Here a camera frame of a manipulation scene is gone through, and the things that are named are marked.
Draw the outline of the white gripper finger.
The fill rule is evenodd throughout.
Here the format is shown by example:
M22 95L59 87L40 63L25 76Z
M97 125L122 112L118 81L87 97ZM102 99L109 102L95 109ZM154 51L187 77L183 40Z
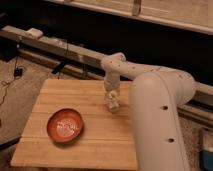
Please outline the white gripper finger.
M110 103L110 96L108 93L105 93L104 99L105 99L106 104Z
M113 98L113 100L114 100L116 103L118 103L118 95L117 95L116 92L113 92L113 93L112 93L112 98Z

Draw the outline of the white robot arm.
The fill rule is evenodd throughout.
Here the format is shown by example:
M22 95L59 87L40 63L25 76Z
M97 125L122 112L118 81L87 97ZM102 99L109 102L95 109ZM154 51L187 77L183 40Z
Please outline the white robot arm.
M196 91L191 74L168 67L132 63L122 53L101 60L108 109L119 107L112 92L120 78L132 81L129 95L138 171L190 171L177 108Z

